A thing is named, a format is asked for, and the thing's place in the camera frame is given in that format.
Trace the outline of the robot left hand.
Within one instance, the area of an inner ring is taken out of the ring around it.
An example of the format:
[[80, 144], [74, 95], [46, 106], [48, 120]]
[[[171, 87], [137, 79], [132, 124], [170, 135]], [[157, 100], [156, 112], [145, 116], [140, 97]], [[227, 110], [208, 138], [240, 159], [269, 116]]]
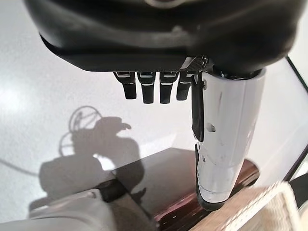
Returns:
[[231, 195], [260, 108], [264, 69], [293, 46], [305, 0], [27, 0], [45, 46], [86, 71], [113, 72], [127, 99], [192, 94], [196, 192], [220, 209]]

